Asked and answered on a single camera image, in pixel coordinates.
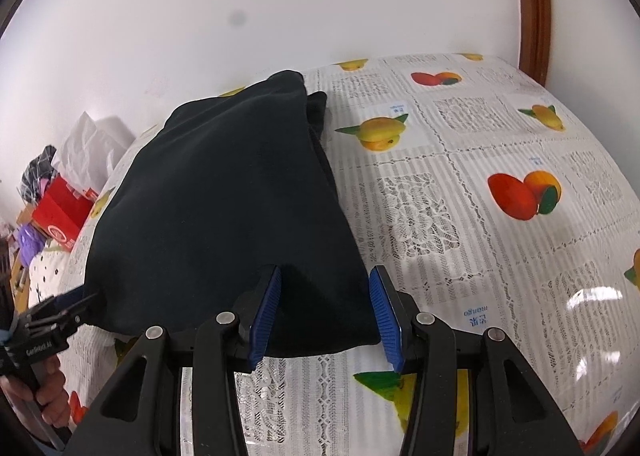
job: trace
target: printed fruit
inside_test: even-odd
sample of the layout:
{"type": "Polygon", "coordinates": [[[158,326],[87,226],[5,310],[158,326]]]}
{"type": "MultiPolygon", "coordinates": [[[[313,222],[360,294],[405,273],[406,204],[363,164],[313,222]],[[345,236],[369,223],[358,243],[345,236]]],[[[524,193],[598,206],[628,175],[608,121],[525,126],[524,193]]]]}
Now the printed fruit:
{"type": "Polygon", "coordinates": [[[467,58],[469,61],[482,61],[484,59],[482,54],[460,54],[460,56],[467,58]]]}
{"type": "MultiPolygon", "coordinates": [[[[398,375],[394,372],[357,373],[353,377],[366,388],[392,402],[406,432],[414,399],[416,375],[398,375]]],[[[456,400],[456,437],[464,434],[469,425],[468,373],[458,370],[458,395],[456,400]]]]}
{"type": "Polygon", "coordinates": [[[548,186],[543,191],[538,202],[538,214],[551,214],[551,211],[558,205],[558,189],[555,186],[548,186]]]}
{"type": "Polygon", "coordinates": [[[355,72],[362,68],[369,59],[354,59],[354,61],[344,61],[336,63],[345,72],[355,72]]]}
{"type": "Polygon", "coordinates": [[[379,142],[399,135],[406,129],[403,122],[389,117],[375,117],[364,121],[356,137],[365,142],[379,142]]]}
{"type": "Polygon", "coordinates": [[[336,131],[346,135],[355,135],[362,147],[369,151],[386,151],[400,141],[400,133],[406,129],[404,122],[408,117],[408,113],[393,119],[391,117],[374,117],[364,121],[360,126],[339,128],[336,131]]]}
{"type": "Polygon", "coordinates": [[[640,249],[636,250],[634,254],[634,270],[636,274],[640,274],[640,249]]]}
{"type": "Polygon", "coordinates": [[[71,391],[71,396],[69,397],[69,409],[71,410],[71,419],[76,425],[79,425],[79,423],[82,422],[86,412],[89,410],[88,407],[81,406],[80,399],[75,391],[71,391]]]}
{"type": "Polygon", "coordinates": [[[617,425],[618,413],[614,411],[605,418],[591,438],[589,438],[589,441],[584,445],[584,448],[582,449],[584,451],[584,455],[600,456],[603,454],[607,445],[609,445],[609,441],[611,440],[611,436],[613,435],[613,431],[617,425]]]}
{"type": "Polygon", "coordinates": [[[225,92],[225,93],[223,93],[221,95],[218,95],[218,97],[231,97],[232,95],[235,95],[236,93],[240,93],[245,88],[246,88],[246,86],[241,86],[240,88],[236,88],[235,90],[231,90],[231,91],[225,92]]]}
{"type": "Polygon", "coordinates": [[[456,396],[456,438],[469,428],[469,375],[458,370],[458,394],[456,396]]]}
{"type": "Polygon", "coordinates": [[[91,207],[91,212],[89,213],[89,218],[97,218],[100,215],[100,212],[107,205],[109,201],[109,195],[113,192],[113,187],[105,192],[98,200],[94,203],[94,206],[91,207]]]}
{"type": "Polygon", "coordinates": [[[362,146],[365,149],[368,149],[369,151],[376,151],[380,153],[380,151],[386,151],[388,149],[391,149],[396,144],[398,144],[399,141],[400,141],[400,135],[394,135],[393,137],[389,139],[384,139],[383,141],[376,141],[376,142],[360,141],[360,144],[362,144],[362,146]]]}
{"type": "Polygon", "coordinates": [[[634,266],[625,272],[626,279],[640,290],[640,286],[638,285],[638,274],[640,274],[640,249],[636,250],[636,253],[634,254],[634,266]]]}
{"type": "Polygon", "coordinates": [[[536,116],[536,119],[542,122],[547,128],[554,129],[555,131],[564,131],[564,125],[560,117],[558,117],[551,108],[536,104],[531,110],[533,115],[536,116]]]}
{"type": "Polygon", "coordinates": [[[414,72],[411,74],[411,78],[414,82],[422,84],[423,86],[438,86],[442,83],[442,79],[431,74],[424,74],[423,72],[414,72]]]}
{"type": "Polygon", "coordinates": [[[462,77],[454,72],[440,72],[436,74],[435,77],[440,79],[443,84],[455,84],[456,82],[462,81],[462,77]]]}
{"type": "Polygon", "coordinates": [[[536,200],[539,202],[542,199],[543,192],[545,192],[546,188],[550,185],[554,186],[556,191],[558,191],[558,201],[560,201],[560,197],[562,196],[562,187],[560,186],[560,182],[558,182],[558,179],[554,175],[547,173],[546,171],[534,171],[529,173],[529,175],[524,177],[524,184],[533,192],[536,196],[536,200]]]}
{"type": "Polygon", "coordinates": [[[127,356],[127,353],[131,351],[136,342],[138,342],[138,337],[132,337],[127,342],[120,339],[113,340],[113,347],[116,350],[116,367],[122,363],[124,357],[127,356]]]}
{"type": "Polygon", "coordinates": [[[498,207],[516,220],[530,220],[538,212],[538,201],[524,183],[511,175],[497,173],[487,180],[498,207]]]}

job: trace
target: red box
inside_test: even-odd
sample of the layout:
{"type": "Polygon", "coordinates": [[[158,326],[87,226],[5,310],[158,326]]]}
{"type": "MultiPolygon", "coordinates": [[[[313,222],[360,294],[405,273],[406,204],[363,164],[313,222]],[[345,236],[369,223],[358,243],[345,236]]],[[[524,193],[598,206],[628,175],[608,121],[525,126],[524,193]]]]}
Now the red box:
{"type": "Polygon", "coordinates": [[[31,218],[60,245],[71,252],[94,202],[75,191],[58,175],[49,184],[31,218]]]}

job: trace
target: black fabric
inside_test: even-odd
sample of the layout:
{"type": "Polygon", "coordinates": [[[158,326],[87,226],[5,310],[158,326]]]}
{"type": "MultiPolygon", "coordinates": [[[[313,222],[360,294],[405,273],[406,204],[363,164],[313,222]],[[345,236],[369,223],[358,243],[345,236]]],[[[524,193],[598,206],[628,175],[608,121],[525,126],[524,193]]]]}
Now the black fabric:
{"type": "Polygon", "coordinates": [[[94,323],[126,335],[197,327],[273,263],[283,286],[268,355],[377,343],[367,273],[319,143],[325,105],[302,75],[280,72],[176,109],[97,224],[85,292],[101,289],[107,305],[94,323]]]}
{"type": "Polygon", "coordinates": [[[51,165],[51,160],[53,160],[55,154],[55,147],[50,144],[45,146],[42,153],[31,160],[27,169],[22,173],[20,196],[26,203],[37,205],[42,199],[40,194],[41,178],[53,180],[58,175],[58,172],[51,165]]]}

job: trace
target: yellow mango print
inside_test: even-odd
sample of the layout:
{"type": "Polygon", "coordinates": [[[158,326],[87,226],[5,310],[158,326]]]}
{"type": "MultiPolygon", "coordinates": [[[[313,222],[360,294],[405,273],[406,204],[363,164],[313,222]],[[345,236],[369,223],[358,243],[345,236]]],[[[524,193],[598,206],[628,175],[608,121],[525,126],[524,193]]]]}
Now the yellow mango print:
{"type": "Polygon", "coordinates": [[[640,249],[636,250],[634,254],[634,266],[625,272],[626,279],[640,289],[640,285],[638,285],[638,282],[640,282],[638,274],[640,274],[640,249]]]}
{"type": "Polygon", "coordinates": [[[588,441],[579,441],[584,456],[602,456],[617,426],[618,412],[614,411],[603,420],[588,441]]]}
{"type": "MultiPolygon", "coordinates": [[[[357,373],[353,377],[366,388],[392,402],[398,414],[400,427],[406,432],[414,399],[416,375],[398,375],[395,372],[357,373]]],[[[469,428],[469,381],[466,370],[458,370],[456,397],[456,438],[469,428]]]]}
{"type": "Polygon", "coordinates": [[[336,64],[345,72],[355,72],[367,64],[369,59],[354,59],[353,61],[337,62],[336,64]]]}
{"type": "Polygon", "coordinates": [[[553,131],[564,131],[564,124],[562,124],[560,117],[556,114],[556,107],[553,105],[542,106],[542,104],[535,104],[530,110],[518,111],[539,120],[543,125],[553,131]]]}
{"type": "Polygon", "coordinates": [[[104,209],[104,206],[107,205],[109,197],[114,189],[115,187],[108,189],[100,198],[98,198],[98,200],[94,203],[94,206],[91,207],[89,218],[97,218],[98,216],[100,216],[102,209],[104,209]]]}
{"type": "Polygon", "coordinates": [[[225,92],[223,94],[220,94],[220,95],[218,95],[218,97],[231,97],[232,95],[235,95],[236,93],[240,93],[245,88],[246,88],[246,86],[241,86],[240,88],[236,88],[235,90],[227,91],[227,92],[225,92]]]}
{"type": "Polygon", "coordinates": [[[339,128],[335,131],[355,135],[362,147],[369,151],[387,151],[399,143],[400,135],[406,129],[404,123],[408,117],[408,113],[395,118],[374,117],[359,126],[339,128]]]}
{"type": "Polygon", "coordinates": [[[460,54],[460,56],[467,58],[469,61],[482,61],[484,59],[482,54],[460,54]]]}

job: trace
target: blue gripper pad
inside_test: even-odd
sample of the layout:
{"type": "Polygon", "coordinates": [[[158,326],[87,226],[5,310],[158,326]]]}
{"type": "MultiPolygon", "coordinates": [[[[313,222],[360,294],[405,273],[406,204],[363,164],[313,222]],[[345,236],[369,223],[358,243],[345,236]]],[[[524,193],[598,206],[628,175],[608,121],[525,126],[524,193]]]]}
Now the blue gripper pad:
{"type": "Polygon", "coordinates": [[[376,322],[378,323],[382,345],[385,349],[386,360],[394,367],[396,373],[400,373],[404,366],[400,326],[396,321],[396,316],[391,308],[391,303],[386,295],[385,287],[377,269],[373,269],[369,274],[369,295],[376,322]]]}
{"type": "Polygon", "coordinates": [[[280,302],[281,289],[282,274],[280,274],[280,268],[275,267],[249,334],[251,350],[249,351],[248,360],[252,371],[255,370],[267,350],[271,327],[273,327],[273,322],[276,319],[276,311],[280,302]]]}

